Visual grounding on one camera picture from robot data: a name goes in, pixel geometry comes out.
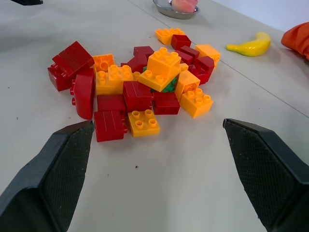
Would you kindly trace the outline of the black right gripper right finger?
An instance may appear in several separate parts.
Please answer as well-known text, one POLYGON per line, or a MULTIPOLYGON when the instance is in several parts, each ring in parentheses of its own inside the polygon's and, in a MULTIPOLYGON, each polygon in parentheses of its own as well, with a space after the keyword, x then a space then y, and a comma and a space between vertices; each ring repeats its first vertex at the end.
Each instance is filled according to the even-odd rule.
POLYGON ((223 121, 239 179, 268 232, 309 230, 309 167, 272 130, 223 121))

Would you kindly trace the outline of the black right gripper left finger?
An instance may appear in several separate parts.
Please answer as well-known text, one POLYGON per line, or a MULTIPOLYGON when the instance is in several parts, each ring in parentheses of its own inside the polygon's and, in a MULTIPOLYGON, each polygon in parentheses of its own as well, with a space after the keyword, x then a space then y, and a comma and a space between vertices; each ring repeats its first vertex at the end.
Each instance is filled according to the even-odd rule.
POLYGON ((54 132, 0 196, 2 232, 66 232, 83 188, 91 120, 54 132))

